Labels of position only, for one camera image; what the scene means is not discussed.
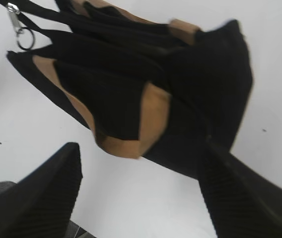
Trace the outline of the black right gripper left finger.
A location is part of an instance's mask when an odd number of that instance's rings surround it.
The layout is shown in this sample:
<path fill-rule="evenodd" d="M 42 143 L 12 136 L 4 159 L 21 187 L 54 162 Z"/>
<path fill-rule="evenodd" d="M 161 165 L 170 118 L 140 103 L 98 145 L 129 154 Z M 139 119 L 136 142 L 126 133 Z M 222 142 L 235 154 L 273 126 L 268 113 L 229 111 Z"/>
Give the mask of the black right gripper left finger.
<path fill-rule="evenodd" d="M 0 238 L 64 237 L 81 180 L 79 145 L 68 142 L 0 193 Z"/>

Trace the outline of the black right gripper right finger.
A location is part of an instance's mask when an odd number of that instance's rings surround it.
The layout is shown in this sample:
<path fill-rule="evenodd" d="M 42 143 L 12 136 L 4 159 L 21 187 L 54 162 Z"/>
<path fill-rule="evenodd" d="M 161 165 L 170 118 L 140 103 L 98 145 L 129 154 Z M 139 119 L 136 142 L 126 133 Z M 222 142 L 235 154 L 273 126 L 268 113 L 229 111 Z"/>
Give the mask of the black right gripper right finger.
<path fill-rule="evenodd" d="M 217 237 L 282 238 L 282 188 L 211 139 L 198 181 Z"/>

